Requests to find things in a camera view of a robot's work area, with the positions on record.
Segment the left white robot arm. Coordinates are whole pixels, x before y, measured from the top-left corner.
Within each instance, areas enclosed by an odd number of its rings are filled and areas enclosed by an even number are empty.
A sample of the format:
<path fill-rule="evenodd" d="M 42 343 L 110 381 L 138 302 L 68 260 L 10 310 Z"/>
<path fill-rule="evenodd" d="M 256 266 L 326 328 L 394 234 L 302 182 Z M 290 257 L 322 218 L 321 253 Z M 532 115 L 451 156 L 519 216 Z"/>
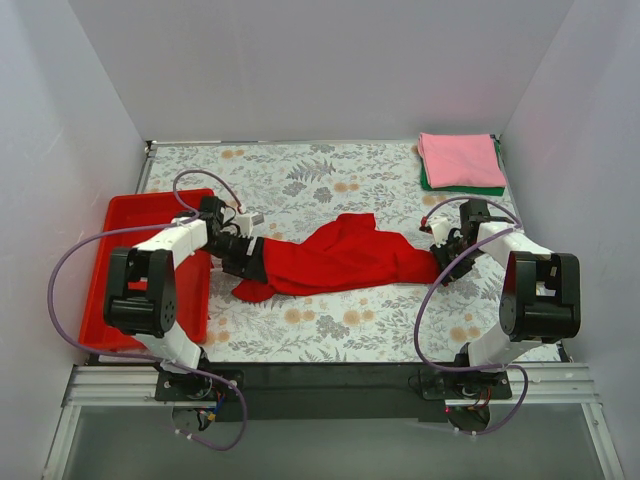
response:
<path fill-rule="evenodd" d="M 214 382 L 204 369 L 207 355 L 177 320 L 175 271 L 203 251 L 220 259 L 230 274 L 256 273 L 264 280 L 264 241 L 253 235 L 263 221 L 261 214 L 238 213 L 220 198 L 206 196 L 198 209 L 180 212 L 151 238 L 111 253 L 105 323 L 144 345 L 168 374 L 169 386 L 189 399 L 207 398 Z"/>

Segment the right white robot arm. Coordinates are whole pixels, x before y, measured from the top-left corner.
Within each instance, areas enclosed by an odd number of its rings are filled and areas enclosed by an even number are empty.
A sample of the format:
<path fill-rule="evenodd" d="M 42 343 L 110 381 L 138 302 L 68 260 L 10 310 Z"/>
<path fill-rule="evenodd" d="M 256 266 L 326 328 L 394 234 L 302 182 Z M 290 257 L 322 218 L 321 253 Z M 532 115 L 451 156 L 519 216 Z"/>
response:
<path fill-rule="evenodd" d="M 470 273 L 480 255 L 503 267 L 497 323 L 466 344 L 451 366 L 431 366 L 453 376 L 454 389 L 471 398 L 486 389 L 489 375 L 505 370 L 522 354 L 578 334 L 581 277 L 575 255 L 554 252 L 529 239 L 518 217 L 505 207 L 472 196 L 457 200 L 461 203 L 459 227 L 434 211 L 421 220 L 420 230 L 433 236 L 430 251 L 440 274 L 419 312 L 425 312 L 437 286 Z"/>

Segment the red t shirt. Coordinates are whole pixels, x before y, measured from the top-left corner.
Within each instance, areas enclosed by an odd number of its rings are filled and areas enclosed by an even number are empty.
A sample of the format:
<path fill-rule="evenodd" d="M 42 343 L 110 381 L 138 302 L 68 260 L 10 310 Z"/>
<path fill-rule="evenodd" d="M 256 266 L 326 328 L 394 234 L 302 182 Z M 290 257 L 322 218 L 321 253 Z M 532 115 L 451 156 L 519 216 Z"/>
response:
<path fill-rule="evenodd" d="M 232 290 L 260 303 L 276 294 L 308 296 L 394 283 L 431 284 L 441 269 L 429 251 L 400 233 L 381 231 L 372 213 L 344 213 L 302 243 L 266 238 L 256 247 L 256 273 Z"/>

